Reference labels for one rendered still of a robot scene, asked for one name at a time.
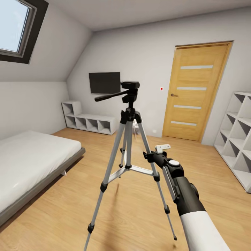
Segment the camera tripod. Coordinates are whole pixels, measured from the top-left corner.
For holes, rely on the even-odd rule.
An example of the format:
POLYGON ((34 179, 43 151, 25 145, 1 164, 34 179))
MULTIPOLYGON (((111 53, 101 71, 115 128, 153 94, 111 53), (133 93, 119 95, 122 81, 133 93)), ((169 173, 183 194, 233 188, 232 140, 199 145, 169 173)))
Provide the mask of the camera tripod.
POLYGON ((127 94, 126 96, 124 96, 122 98, 122 100, 123 100, 123 103, 129 103, 129 108, 126 108, 125 112, 123 110, 121 112, 120 126, 119 126, 117 136, 116 136, 116 139, 115 139, 115 142, 113 145, 113 150, 112 150, 111 157, 110 157, 110 160, 108 163, 108 167, 106 169, 104 181, 101 183, 101 187, 100 187, 101 192, 100 192, 99 199, 98 199, 98 202, 96 205, 96 209, 94 211, 94 216, 93 216, 92 222, 88 226, 89 234, 88 234, 88 238, 87 238, 87 241, 86 241, 86 244, 84 247, 84 251, 86 251, 86 249, 87 249, 87 246, 88 246, 88 243, 90 240, 90 236, 92 234, 92 231, 94 230, 94 223, 97 218, 99 206, 101 204, 103 194, 104 194, 105 190, 107 189, 108 184, 111 183, 113 180, 115 180, 118 177, 121 178, 121 175, 123 173, 125 173, 126 171, 130 171, 130 170, 154 177, 154 180, 157 182, 157 186, 159 188, 161 199, 162 199, 163 205, 164 205, 164 210, 167 214, 168 221, 170 223, 170 227, 172 229, 174 239, 177 240, 177 237, 174 233, 173 226, 172 226, 172 223, 171 223, 171 220, 169 217, 170 209, 165 202, 163 192, 161 189, 161 185, 159 182, 160 181, 160 174, 159 174, 159 172, 157 172, 154 162, 150 163, 152 170, 148 170, 145 168, 131 165, 131 146, 132 146, 132 133, 133 133, 132 130, 133 130, 134 119, 136 119, 136 121, 138 123, 138 127, 140 129, 140 133, 141 133, 147 154, 152 152, 150 150, 150 147, 149 147, 149 144, 147 141, 147 137, 146 137, 146 133, 145 133, 145 130, 143 127, 142 117, 140 115, 140 112, 137 112, 136 109, 133 108, 133 103, 137 100, 138 88, 140 87, 140 83, 135 82, 135 81, 124 81, 124 82, 121 82, 121 85, 122 85, 123 89, 128 89, 128 90, 123 91, 123 92, 119 92, 119 93, 115 93, 115 94, 107 94, 107 95, 95 98, 95 101, 99 102, 102 100, 110 99, 111 97, 127 94), (122 153, 121 164, 119 164, 120 169, 118 171, 116 171, 115 173, 113 173, 112 175, 110 175, 123 133, 124 133, 123 144, 122 144, 122 148, 120 149, 120 152, 122 153))

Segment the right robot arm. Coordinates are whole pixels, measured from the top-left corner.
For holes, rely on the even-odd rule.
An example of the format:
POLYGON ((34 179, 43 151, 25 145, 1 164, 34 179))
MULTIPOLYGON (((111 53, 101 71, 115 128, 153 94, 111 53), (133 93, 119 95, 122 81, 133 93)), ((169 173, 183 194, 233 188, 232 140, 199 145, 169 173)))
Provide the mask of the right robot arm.
POLYGON ((180 162, 167 158, 167 153, 162 151, 168 149, 170 145, 157 145, 155 152, 143 152, 143 155, 163 171, 171 197, 177 204, 189 251, 230 251, 200 202, 198 190, 184 177, 180 162))

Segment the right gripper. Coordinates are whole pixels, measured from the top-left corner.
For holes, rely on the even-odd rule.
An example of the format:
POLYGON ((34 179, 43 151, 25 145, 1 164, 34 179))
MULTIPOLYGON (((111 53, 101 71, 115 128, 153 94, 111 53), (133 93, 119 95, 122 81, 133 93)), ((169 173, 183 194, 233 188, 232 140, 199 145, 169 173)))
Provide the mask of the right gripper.
POLYGON ((156 163, 157 165, 158 165, 159 159, 161 159, 161 158, 163 158, 163 157, 166 157, 166 158, 167 158, 167 153, 166 153, 165 151, 163 151, 162 154, 157 154, 157 153, 155 153, 155 152, 151 152, 151 153, 148 153, 148 154, 147 154, 147 153, 143 152, 143 155, 144 155, 145 159, 147 159, 147 161, 148 161, 149 163, 154 162, 154 163, 156 163))

